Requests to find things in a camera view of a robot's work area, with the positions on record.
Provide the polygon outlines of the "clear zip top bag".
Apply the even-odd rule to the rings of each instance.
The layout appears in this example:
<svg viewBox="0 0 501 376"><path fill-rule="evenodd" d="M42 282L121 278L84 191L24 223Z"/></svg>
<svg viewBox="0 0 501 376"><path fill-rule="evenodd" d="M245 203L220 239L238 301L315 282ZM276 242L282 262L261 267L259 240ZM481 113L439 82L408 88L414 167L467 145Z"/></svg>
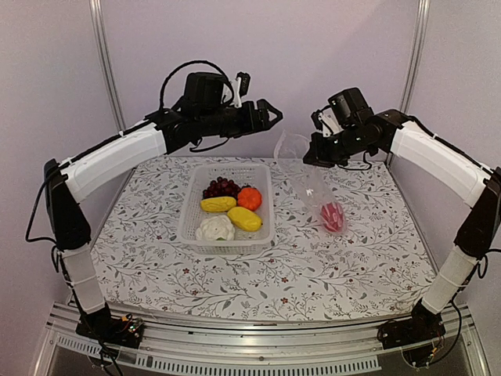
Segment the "clear zip top bag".
<svg viewBox="0 0 501 376"><path fill-rule="evenodd" d="M324 204L339 202L324 181L323 171L303 162L302 158L308 150L308 145L306 137L283 131L275 146L273 157L307 211L326 232L331 233L323 226L321 208Z"/></svg>

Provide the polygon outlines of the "white perforated plastic basket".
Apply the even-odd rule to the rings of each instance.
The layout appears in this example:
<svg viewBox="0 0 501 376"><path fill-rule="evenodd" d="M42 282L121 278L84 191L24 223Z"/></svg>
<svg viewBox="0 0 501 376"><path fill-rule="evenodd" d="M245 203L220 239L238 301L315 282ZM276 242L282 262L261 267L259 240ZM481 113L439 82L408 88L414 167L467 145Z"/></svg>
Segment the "white perforated plastic basket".
<svg viewBox="0 0 501 376"><path fill-rule="evenodd" d="M257 189L260 206L252 211L238 204L232 206L235 199L222 197L216 212L203 209L203 190L219 177ZM193 170L178 221L181 243L199 254L250 255L269 246L275 233L272 180L267 166L233 162L205 164Z"/></svg>

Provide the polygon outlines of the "red toy bell pepper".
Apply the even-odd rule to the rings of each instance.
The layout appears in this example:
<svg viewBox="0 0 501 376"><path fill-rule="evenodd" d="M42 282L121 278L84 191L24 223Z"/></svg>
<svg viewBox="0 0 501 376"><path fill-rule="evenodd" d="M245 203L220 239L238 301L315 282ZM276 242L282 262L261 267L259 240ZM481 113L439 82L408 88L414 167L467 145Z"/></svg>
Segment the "red toy bell pepper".
<svg viewBox="0 0 501 376"><path fill-rule="evenodd" d="M323 226L331 233L341 233L345 228L344 210L337 202L324 204L320 212Z"/></svg>

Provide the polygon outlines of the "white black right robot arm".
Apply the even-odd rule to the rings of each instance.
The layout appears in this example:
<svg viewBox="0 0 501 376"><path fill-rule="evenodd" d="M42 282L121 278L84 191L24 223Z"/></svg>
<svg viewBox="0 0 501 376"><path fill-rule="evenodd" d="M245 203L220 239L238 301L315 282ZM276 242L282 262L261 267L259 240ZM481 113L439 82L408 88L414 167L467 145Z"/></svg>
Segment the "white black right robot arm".
<svg viewBox="0 0 501 376"><path fill-rule="evenodd" d="M383 151L417 172L412 181L424 189L421 201L426 208L462 206L458 213L465 217L454 220L459 228L452 234L450 250L438 251L442 264L418 304L424 311L405 323L408 339L420 342L434 330L433 316L466 287L478 264L492 251L500 224L500 170L470 160L426 130L416 117L398 110L363 111L361 117L317 110L312 120L316 130L304 157L306 164L345 167L356 154Z"/></svg>

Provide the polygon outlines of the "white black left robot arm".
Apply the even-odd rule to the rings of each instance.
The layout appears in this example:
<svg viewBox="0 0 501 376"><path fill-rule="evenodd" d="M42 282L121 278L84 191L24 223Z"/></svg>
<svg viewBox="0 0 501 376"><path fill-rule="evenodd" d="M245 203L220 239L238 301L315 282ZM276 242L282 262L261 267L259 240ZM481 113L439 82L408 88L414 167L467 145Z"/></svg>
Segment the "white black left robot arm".
<svg viewBox="0 0 501 376"><path fill-rule="evenodd" d="M143 162L172 154L188 144L202 152L205 137L230 139L265 132L283 120L283 113L265 99L245 101L249 74L235 79L205 60L210 72L187 75L183 94L172 107L159 98L159 107L139 123L101 143L58 162L47 161L37 193L44 198L52 228L47 240L59 251L66 283L86 317L86 327L100 340L117 328L99 288L90 255L91 226L81 203L110 180Z"/></svg>

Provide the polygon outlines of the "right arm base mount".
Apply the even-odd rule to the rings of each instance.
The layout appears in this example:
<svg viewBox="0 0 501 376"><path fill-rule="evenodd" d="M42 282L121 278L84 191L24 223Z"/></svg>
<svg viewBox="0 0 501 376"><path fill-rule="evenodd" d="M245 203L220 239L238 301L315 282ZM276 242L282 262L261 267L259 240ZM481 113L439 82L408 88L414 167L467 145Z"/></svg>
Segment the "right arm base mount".
<svg viewBox="0 0 501 376"><path fill-rule="evenodd" d="M404 350L403 359L411 367L427 367L441 347L445 326L440 313L428 311L420 299L413 307L410 318L389 320L378 327L377 340L384 349L393 349L426 342L420 347Z"/></svg>

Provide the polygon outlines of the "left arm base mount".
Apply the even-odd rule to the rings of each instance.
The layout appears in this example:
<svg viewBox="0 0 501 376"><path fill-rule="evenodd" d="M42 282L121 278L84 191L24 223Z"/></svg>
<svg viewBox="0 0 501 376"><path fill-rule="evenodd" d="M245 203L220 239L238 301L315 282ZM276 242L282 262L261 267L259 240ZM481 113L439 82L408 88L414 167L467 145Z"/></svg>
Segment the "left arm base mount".
<svg viewBox="0 0 501 376"><path fill-rule="evenodd" d="M120 318L113 317L107 304L94 313L81 313L76 328L80 336L131 349L139 348L143 332L142 318L130 313Z"/></svg>

